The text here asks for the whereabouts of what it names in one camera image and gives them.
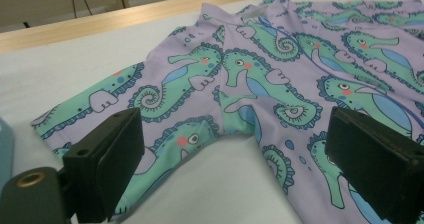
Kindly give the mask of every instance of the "pink cheek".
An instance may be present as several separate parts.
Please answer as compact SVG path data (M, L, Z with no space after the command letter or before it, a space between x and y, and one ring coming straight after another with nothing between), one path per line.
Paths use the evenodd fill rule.
M185 138L185 137L178 137L177 138L177 144L180 147L185 147L188 144L187 138Z
M352 94L352 91L351 90L343 90L342 93L345 96L349 96L350 94Z

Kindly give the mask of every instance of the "black clamp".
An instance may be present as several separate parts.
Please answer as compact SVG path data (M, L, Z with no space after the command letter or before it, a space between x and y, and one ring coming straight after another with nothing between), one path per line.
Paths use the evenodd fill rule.
M65 224L76 213L81 223L110 220L144 154L138 108L118 112L63 156L59 172L36 168L4 187L2 224Z
M334 108L329 159L381 219L415 223L424 210L424 147L373 118Z

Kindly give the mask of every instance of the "seahorse tail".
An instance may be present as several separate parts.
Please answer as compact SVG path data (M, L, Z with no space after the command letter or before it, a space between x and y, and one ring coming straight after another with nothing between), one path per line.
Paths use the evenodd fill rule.
M371 19L368 17L362 17L362 16L352 16L350 19L353 23L362 23L362 22L371 22Z
M327 22L321 22L321 24L328 30L330 31L344 31L346 30L346 28L344 27L340 27L340 26L336 26L336 25L331 25Z
M301 105L277 104L274 114L280 119L283 127L292 126L306 130L315 126L320 119L322 107L316 103L305 102Z
M129 107L154 109L160 104L160 91L157 87L147 85L140 87L130 100Z
M295 174L290 159L285 157L275 145L263 147L262 154L287 195L288 188L294 184L293 175Z
M420 84L424 84L424 71L419 71L417 73L417 80Z
M277 41L279 56L285 61L294 61L300 57L299 46L291 38L280 38Z

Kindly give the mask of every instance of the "blue seahorse fin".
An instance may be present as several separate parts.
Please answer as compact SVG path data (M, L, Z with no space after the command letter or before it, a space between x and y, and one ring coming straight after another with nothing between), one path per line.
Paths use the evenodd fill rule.
M165 77L165 79L162 81L162 84L166 84L168 82L174 81L174 80L184 76L185 74L187 74L187 66L183 66L183 67L169 73Z
M258 17L259 23L262 24L260 27L268 32L270 35L276 37L277 36L277 31L274 28L271 28L271 23L268 21L268 19L266 19L265 17Z
M256 80L247 78L246 81L250 91L256 96L270 96L265 88Z
M388 49L381 49L381 51L383 52L383 54L392 59L393 61L401 64L402 66L408 68L408 69L412 69L411 64L409 64L408 59L406 59L404 56L402 56L401 54L392 51L392 50L388 50Z
M326 22L331 23L331 24L343 24L343 23L348 23L349 22L349 18L347 17L341 17L341 18L337 18L337 19L333 19L333 20L326 20Z
M346 72L343 68L340 67L340 65L337 62L331 60L330 58L320 56L320 59L322 63L324 63L329 68L335 71Z
M424 25L424 20L407 21L406 25Z
M406 113L399 106L384 96L372 95L372 97L378 109L385 116L396 122L402 128L411 131L411 122Z
M258 116L251 106L242 106L239 109L241 119L255 127L255 139L259 143L262 138L262 130L258 121Z

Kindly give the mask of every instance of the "lavender fabric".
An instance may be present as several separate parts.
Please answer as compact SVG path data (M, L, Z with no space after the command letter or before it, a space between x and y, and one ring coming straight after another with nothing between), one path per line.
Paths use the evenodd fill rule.
M186 157L245 133L305 223L387 222L325 155L328 122L334 106L357 110L423 144L423 30L414 0L264 0L237 14L204 4L147 60L32 125L60 158L111 114L140 108L146 155L115 214Z

